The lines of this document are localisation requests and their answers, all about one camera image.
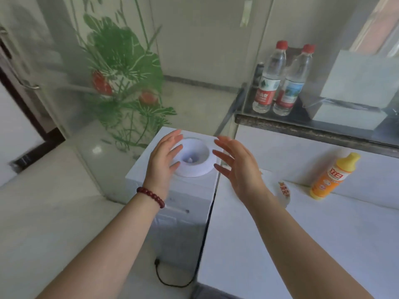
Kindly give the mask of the person's right hand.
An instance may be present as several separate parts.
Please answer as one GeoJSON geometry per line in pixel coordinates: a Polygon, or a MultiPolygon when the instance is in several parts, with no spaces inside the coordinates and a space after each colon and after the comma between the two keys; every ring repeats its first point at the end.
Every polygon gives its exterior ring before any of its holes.
{"type": "Polygon", "coordinates": [[[272,196],[262,180],[255,157],[241,142],[220,135],[214,143],[224,152],[213,150],[212,153],[232,168],[233,180],[230,183],[242,203],[248,204],[255,199],[272,196]]]}

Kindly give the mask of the person's left hand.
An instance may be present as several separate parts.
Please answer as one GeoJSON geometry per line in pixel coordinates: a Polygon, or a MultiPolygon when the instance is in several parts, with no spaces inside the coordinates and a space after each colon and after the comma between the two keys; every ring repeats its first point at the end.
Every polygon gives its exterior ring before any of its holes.
{"type": "Polygon", "coordinates": [[[166,200],[170,181],[174,172],[169,171],[172,160],[182,150],[179,142],[183,139],[181,130],[174,130],[165,135],[152,151],[143,187],[151,191],[163,201],[166,200]]]}

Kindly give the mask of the person's right forearm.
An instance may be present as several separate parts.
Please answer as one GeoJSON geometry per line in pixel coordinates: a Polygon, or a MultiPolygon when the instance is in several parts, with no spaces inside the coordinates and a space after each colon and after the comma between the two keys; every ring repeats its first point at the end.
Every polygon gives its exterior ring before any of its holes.
{"type": "Polygon", "coordinates": [[[374,299],[267,188],[247,192],[242,202],[293,299],[374,299]]]}

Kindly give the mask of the person's left forearm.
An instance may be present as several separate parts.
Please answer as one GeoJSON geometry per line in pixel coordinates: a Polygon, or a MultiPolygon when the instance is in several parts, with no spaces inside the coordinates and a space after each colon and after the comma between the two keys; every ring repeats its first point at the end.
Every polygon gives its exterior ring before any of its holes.
{"type": "Polygon", "coordinates": [[[165,204],[142,189],[36,299],[115,299],[165,204]]]}

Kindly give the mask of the white water dispenser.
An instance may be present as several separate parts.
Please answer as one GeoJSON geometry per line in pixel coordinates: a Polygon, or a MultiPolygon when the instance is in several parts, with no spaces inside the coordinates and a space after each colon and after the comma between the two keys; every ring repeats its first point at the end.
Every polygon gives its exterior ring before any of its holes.
{"type": "Polygon", "coordinates": [[[182,151],[172,160],[181,164],[172,175],[162,208],[154,218],[147,239],[156,258],[194,275],[200,256],[221,161],[214,137],[182,130],[182,151]]]}

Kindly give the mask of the white packet with red print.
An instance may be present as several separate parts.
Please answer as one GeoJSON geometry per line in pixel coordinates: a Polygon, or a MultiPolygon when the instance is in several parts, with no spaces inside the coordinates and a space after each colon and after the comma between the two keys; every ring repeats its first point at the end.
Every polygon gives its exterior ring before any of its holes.
{"type": "Polygon", "coordinates": [[[279,204],[286,209],[291,202],[291,192],[284,181],[278,181],[277,200],[279,204]]]}

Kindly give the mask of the dark stone windowsill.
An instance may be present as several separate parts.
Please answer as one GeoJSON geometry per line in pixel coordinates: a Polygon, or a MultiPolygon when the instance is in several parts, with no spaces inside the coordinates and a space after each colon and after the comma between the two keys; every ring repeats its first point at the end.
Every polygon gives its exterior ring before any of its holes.
{"type": "Polygon", "coordinates": [[[261,130],[273,131],[307,140],[338,145],[341,147],[370,152],[378,155],[399,159],[399,146],[388,145],[376,141],[360,139],[348,135],[340,135],[329,131],[316,130],[308,127],[292,125],[285,122],[252,117],[246,114],[236,114],[235,123],[261,130]]]}

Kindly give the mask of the clear water bottle, green label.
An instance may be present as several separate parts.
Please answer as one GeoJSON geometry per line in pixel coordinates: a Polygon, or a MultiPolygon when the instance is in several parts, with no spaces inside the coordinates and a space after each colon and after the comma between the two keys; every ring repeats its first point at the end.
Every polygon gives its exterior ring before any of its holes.
{"type": "Polygon", "coordinates": [[[276,95],[283,71],[286,67],[287,49],[288,42],[286,40],[279,40],[275,50],[263,68],[255,99],[252,104],[252,110],[259,114],[265,114],[271,109],[273,98],[276,95]]]}

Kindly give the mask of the dark drink can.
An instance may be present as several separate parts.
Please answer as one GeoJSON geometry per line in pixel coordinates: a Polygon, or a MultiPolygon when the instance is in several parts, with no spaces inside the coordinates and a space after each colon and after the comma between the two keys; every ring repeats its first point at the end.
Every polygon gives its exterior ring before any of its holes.
{"type": "Polygon", "coordinates": [[[263,69],[264,69],[264,63],[259,62],[256,66],[254,77],[253,77],[253,82],[252,82],[252,86],[254,88],[257,88],[259,86],[259,82],[262,77],[263,69]]]}

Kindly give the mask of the orange yellow detergent bottle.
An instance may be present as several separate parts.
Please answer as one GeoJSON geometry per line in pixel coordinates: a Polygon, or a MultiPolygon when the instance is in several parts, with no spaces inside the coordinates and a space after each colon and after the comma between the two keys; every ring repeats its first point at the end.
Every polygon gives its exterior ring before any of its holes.
{"type": "Polygon", "coordinates": [[[338,158],[328,170],[317,179],[310,188],[310,196],[315,200],[322,200],[328,196],[339,184],[356,170],[356,163],[361,155],[356,152],[346,157],[338,158]]]}

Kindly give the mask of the clear water bottle, blue label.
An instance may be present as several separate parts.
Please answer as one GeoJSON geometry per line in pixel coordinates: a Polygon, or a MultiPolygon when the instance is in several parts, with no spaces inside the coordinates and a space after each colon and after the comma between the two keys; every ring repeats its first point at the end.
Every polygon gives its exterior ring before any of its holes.
{"type": "Polygon", "coordinates": [[[315,44],[306,44],[303,46],[301,54],[293,59],[273,106],[273,112],[276,115],[287,116],[292,111],[310,74],[312,55],[315,49],[315,44]]]}

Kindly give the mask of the frosted glass door, plant print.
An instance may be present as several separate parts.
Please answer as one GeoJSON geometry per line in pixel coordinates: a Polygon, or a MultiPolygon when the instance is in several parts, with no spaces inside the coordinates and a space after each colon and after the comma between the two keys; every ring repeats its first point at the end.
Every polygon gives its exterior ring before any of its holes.
{"type": "Polygon", "coordinates": [[[272,0],[0,0],[23,80],[104,196],[161,127],[229,135],[272,0]]]}

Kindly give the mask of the white box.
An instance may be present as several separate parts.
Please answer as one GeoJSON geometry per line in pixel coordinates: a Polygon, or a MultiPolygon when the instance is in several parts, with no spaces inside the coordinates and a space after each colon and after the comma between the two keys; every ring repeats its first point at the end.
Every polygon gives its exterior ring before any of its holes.
{"type": "Polygon", "coordinates": [[[341,50],[319,96],[302,103],[314,121],[375,130],[397,117],[391,102],[398,91],[398,57],[341,50]]]}

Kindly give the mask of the dark brown door frame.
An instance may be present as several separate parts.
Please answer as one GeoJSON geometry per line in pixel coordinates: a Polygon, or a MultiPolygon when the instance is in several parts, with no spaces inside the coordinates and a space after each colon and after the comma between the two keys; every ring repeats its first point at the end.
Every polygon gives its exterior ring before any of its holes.
{"type": "Polygon", "coordinates": [[[65,142],[36,92],[19,83],[0,39],[0,155],[19,173],[65,142]]]}

